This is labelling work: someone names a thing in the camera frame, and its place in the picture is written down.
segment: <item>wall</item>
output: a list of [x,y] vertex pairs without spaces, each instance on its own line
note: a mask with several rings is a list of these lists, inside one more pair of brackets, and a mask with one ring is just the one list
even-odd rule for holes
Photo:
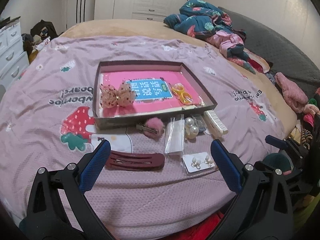
[[320,16],[310,0],[206,0],[280,33],[320,68]]
[[41,20],[52,22],[57,34],[65,31],[62,24],[62,0],[10,0],[1,17],[15,18],[21,16],[22,33],[30,33],[30,29]]

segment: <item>blue gripper pad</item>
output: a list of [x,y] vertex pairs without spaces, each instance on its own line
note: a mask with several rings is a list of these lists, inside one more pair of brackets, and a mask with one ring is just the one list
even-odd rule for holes
[[274,147],[277,147],[280,150],[287,150],[288,149],[288,145],[285,141],[280,140],[272,135],[267,135],[265,140],[266,140],[267,144],[270,144]]
[[97,153],[92,157],[88,165],[84,168],[80,176],[79,189],[82,194],[90,191],[95,184],[101,170],[106,161],[110,157],[111,146],[108,141],[105,141]]
[[217,140],[211,143],[211,156],[218,166],[228,188],[239,194],[242,189],[241,175],[228,157],[228,152],[220,146]]

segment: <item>bed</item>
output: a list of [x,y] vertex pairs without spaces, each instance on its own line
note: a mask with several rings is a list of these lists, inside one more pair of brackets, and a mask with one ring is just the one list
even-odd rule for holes
[[220,8],[232,19],[233,28],[247,33],[245,47],[273,63],[270,73],[282,72],[308,98],[320,87],[320,70],[297,46],[267,26],[236,12]]
[[[146,138],[134,128],[97,131],[91,113],[97,65],[105,60],[151,59],[183,62],[218,102],[216,113],[229,128],[223,144],[244,163],[262,160],[277,149],[266,135],[285,138],[296,114],[269,79],[228,62],[213,46],[175,32],[163,23],[100,20],[67,30],[42,50],[0,104],[1,200],[22,219],[38,168],[62,169],[78,162],[104,137],[113,150],[135,153],[164,151],[164,138]],[[234,91],[252,93],[235,104]],[[255,99],[258,90],[262,91]],[[267,117],[260,117],[259,110]],[[79,140],[66,141],[61,125],[78,114],[88,126]],[[210,151],[213,137],[203,134],[186,142],[185,153]],[[195,225],[227,203],[234,194],[215,169],[188,176],[179,160],[166,158],[160,172],[104,169],[86,197],[102,222],[120,239],[157,239]],[[61,195],[71,223],[76,220]]]

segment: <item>black bag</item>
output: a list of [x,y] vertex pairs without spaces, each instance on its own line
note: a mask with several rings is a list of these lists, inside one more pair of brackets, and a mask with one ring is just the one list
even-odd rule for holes
[[50,36],[51,40],[54,38],[57,38],[57,32],[53,26],[52,22],[45,22],[44,20],[41,20],[38,22],[31,30],[30,34],[32,37],[35,35],[39,35],[42,40],[45,40],[47,37]]

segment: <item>pink hair bow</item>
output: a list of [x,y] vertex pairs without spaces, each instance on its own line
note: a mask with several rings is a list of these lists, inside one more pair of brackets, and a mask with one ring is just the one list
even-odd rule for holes
[[101,106],[102,108],[112,108],[116,105],[127,107],[132,105],[137,95],[131,90],[131,85],[122,82],[119,90],[111,85],[100,85],[101,89]]

